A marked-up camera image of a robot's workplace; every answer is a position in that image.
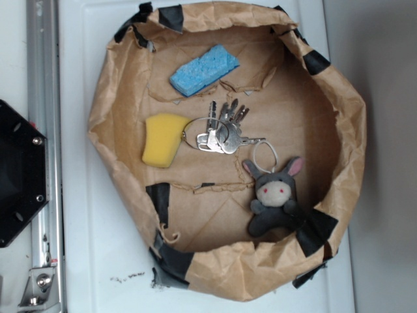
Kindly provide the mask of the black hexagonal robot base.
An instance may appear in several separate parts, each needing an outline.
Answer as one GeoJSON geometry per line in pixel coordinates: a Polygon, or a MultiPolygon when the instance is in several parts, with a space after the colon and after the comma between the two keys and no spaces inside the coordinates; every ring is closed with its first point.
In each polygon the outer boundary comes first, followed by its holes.
{"type": "Polygon", "coordinates": [[[1,247],[47,204],[46,137],[1,101],[1,247]]]}

